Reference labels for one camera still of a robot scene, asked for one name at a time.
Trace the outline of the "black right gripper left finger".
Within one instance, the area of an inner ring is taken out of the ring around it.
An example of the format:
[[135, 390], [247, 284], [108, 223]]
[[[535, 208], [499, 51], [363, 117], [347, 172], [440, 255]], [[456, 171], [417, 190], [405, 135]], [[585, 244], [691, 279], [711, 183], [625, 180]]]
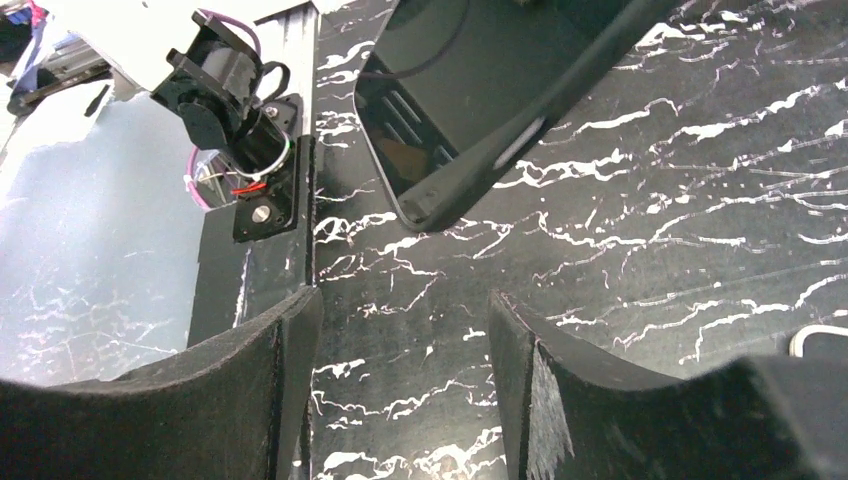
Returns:
[[287, 479], [308, 462], [323, 320], [306, 286], [111, 381], [1, 384], [5, 479]]

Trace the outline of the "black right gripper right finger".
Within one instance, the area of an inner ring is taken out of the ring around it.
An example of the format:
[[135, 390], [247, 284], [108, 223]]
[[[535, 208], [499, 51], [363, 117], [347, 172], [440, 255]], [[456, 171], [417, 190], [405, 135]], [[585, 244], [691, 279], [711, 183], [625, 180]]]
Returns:
[[511, 479], [843, 479], [847, 365], [753, 356], [686, 380], [564, 332], [506, 293], [488, 339]]

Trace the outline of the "black phone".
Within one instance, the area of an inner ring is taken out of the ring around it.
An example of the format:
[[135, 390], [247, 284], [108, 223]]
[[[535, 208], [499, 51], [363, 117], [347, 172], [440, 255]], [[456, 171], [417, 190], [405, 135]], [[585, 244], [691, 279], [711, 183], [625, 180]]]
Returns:
[[670, 1], [401, 1], [354, 101], [405, 227], [456, 223], [673, 9]]

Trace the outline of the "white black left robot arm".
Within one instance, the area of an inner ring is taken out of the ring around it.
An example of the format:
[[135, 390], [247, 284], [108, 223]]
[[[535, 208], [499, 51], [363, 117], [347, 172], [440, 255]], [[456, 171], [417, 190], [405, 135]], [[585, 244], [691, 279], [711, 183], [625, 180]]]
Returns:
[[292, 139], [258, 95], [271, 70], [271, 46], [256, 25], [304, 28], [311, 1], [43, 1], [152, 100], [178, 116], [200, 150], [230, 157], [240, 175], [259, 179], [287, 163]]

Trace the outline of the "phone in pink case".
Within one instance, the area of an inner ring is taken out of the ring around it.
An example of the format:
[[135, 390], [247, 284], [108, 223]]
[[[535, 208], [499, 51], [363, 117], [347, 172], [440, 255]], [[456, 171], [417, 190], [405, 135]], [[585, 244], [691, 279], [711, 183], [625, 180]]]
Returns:
[[809, 325], [790, 340], [789, 355], [797, 358], [847, 360], [847, 328]]

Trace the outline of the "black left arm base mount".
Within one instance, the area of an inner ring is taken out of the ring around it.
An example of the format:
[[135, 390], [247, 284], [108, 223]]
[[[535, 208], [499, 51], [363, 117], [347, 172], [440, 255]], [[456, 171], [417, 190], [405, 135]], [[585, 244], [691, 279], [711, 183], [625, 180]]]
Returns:
[[247, 185], [233, 191], [233, 240], [265, 240], [297, 227], [304, 102], [288, 94], [268, 102], [237, 146], [247, 162]]

